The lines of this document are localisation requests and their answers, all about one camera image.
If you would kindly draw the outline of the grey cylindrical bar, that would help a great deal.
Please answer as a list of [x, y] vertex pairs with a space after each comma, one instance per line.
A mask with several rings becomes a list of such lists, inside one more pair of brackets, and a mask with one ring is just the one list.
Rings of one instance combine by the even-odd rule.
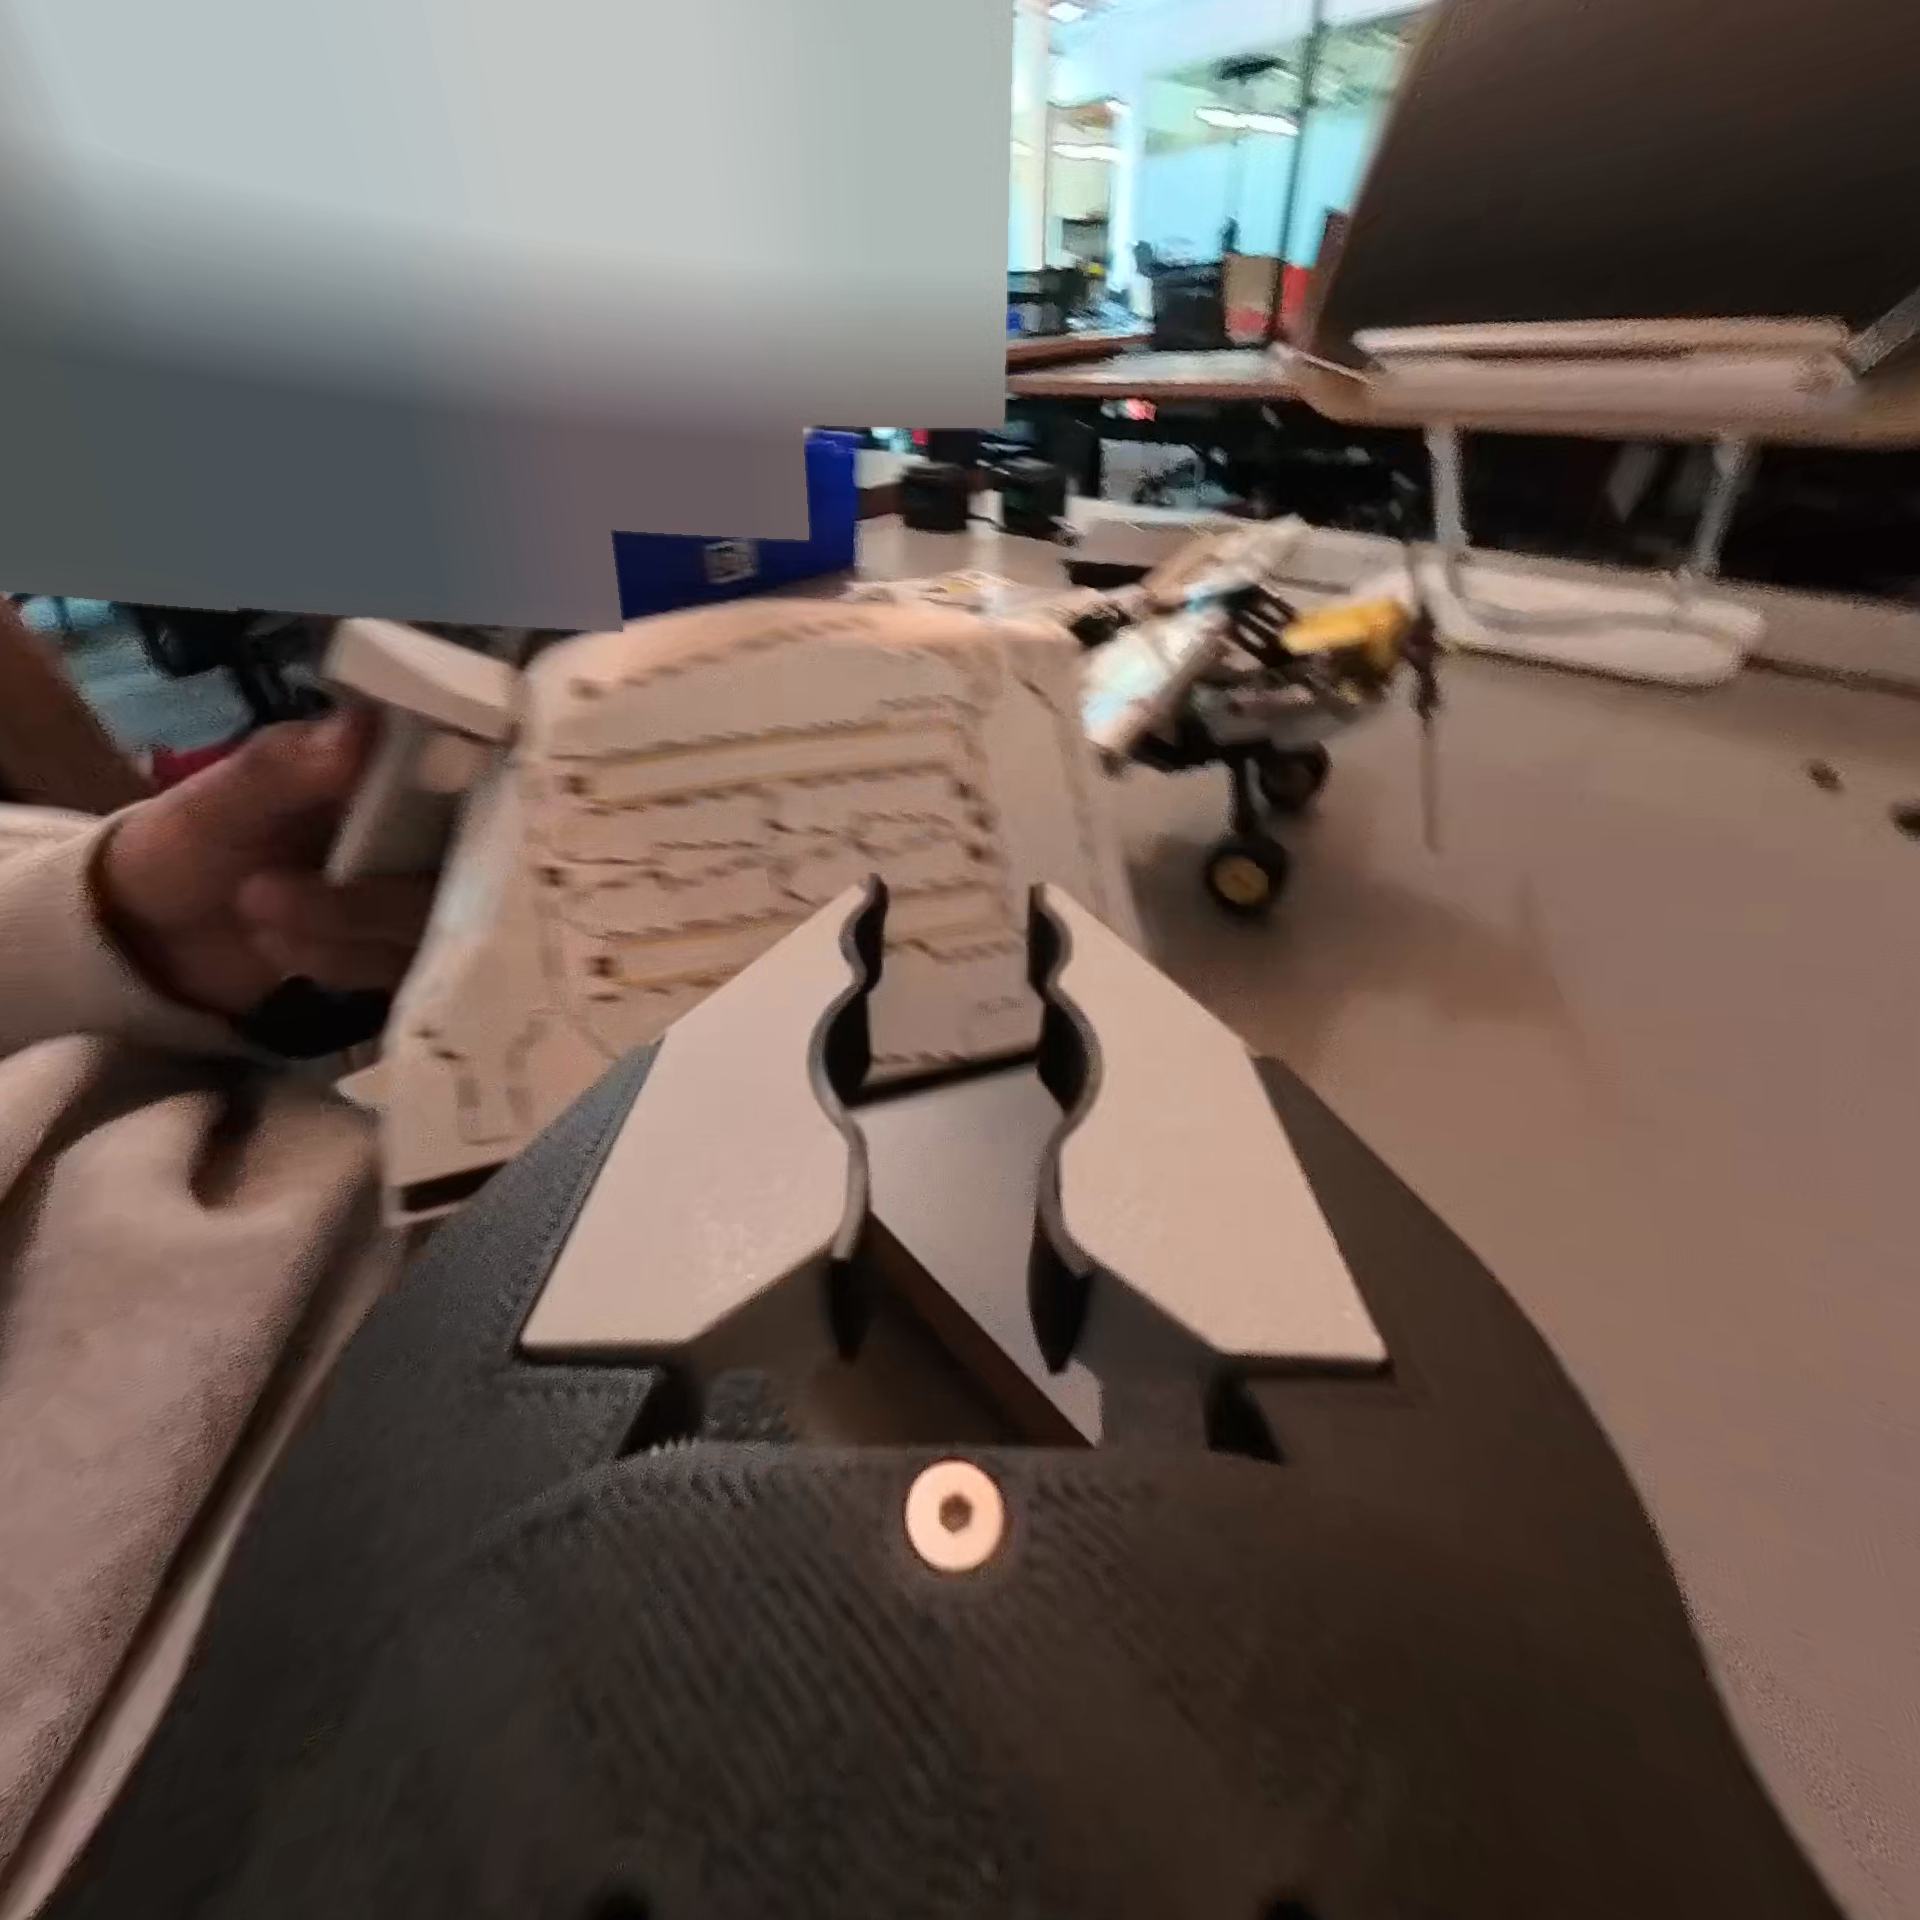
[[1477, 321], [1354, 334], [1377, 413], [1423, 421], [1771, 419], [1856, 384], [1829, 317]]

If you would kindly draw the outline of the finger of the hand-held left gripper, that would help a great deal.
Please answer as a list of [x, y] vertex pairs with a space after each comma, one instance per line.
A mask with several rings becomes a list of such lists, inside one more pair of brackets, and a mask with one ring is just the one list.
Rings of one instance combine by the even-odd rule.
[[400, 621], [338, 621], [321, 678], [349, 698], [406, 711], [440, 731], [510, 737], [517, 728], [513, 665]]

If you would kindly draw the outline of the person's left forearm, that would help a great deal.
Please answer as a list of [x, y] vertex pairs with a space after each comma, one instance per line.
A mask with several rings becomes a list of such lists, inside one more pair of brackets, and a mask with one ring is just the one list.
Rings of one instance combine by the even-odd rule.
[[187, 1051], [195, 1020], [108, 932], [97, 868], [117, 816], [2, 802], [2, 1057], [66, 1037]]

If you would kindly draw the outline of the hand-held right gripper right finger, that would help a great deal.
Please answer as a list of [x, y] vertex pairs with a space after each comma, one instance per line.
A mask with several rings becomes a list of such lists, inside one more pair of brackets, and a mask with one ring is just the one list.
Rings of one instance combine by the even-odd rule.
[[1039, 1148], [1028, 1314], [1048, 1371], [1388, 1371], [1251, 1050], [1060, 886], [1028, 900]]

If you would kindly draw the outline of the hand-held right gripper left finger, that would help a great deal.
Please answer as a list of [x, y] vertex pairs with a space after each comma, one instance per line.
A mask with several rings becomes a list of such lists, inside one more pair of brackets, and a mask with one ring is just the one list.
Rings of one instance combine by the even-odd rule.
[[881, 876], [847, 886], [666, 1029], [523, 1356], [771, 1371], [862, 1352], [874, 1183], [847, 1104], [885, 900]]

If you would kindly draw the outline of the person's grey hoodie torso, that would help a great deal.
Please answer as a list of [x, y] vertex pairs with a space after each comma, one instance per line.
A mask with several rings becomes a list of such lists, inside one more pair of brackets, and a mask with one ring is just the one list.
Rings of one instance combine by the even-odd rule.
[[2, 1059], [2, 1917], [105, 1817], [390, 1269], [373, 1126], [108, 1039]]

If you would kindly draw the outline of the lego airplane model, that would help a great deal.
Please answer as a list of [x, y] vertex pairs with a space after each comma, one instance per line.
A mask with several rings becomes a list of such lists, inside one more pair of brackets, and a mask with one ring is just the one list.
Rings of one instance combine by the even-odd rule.
[[1200, 886], [1234, 920], [1263, 920], [1290, 886], [1281, 827], [1329, 781], [1329, 744], [1402, 698], [1419, 728], [1419, 806], [1441, 848], [1441, 636], [1423, 546], [1357, 586], [1292, 569], [1302, 520], [1237, 522], [1151, 567], [1077, 567], [1064, 606], [1089, 651], [1084, 733], [1109, 771], [1223, 771], [1226, 827]]

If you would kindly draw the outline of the loose small lego pieces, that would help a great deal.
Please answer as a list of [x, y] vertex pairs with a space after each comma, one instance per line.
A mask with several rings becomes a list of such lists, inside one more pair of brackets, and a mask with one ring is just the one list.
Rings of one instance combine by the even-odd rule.
[[1915, 791], [1879, 791], [1853, 775], [1848, 775], [1841, 767], [1836, 767], [1827, 756], [1813, 756], [1803, 767], [1808, 781], [1813, 784], [1813, 791], [1843, 799], [1853, 809], [1866, 809], [1876, 823], [1888, 827], [1896, 834], [1901, 834], [1905, 840], [1916, 840], [1916, 794]]

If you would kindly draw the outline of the lego instruction booklet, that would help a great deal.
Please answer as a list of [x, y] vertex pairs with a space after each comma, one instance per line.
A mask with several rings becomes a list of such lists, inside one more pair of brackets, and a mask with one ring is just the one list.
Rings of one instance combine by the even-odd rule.
[[1089, 651], [1045, 612], [756, 596], [555, 641], [510, 737], [430, 728], [450, 809], [368, 1106], [384, 1216], [461, 1206], [612, 1062], [847, 886], [885, 883], [882, 1085], [1039, 1033], [1028, 896], [1141, 941]]

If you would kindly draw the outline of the blue plastic bin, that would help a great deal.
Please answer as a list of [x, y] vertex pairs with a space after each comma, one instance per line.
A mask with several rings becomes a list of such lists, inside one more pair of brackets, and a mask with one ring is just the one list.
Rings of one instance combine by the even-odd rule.
[[614, 532], [623, 621], [799, 590], [859, 567], [859, 434], [809, 429], [801, 539]]

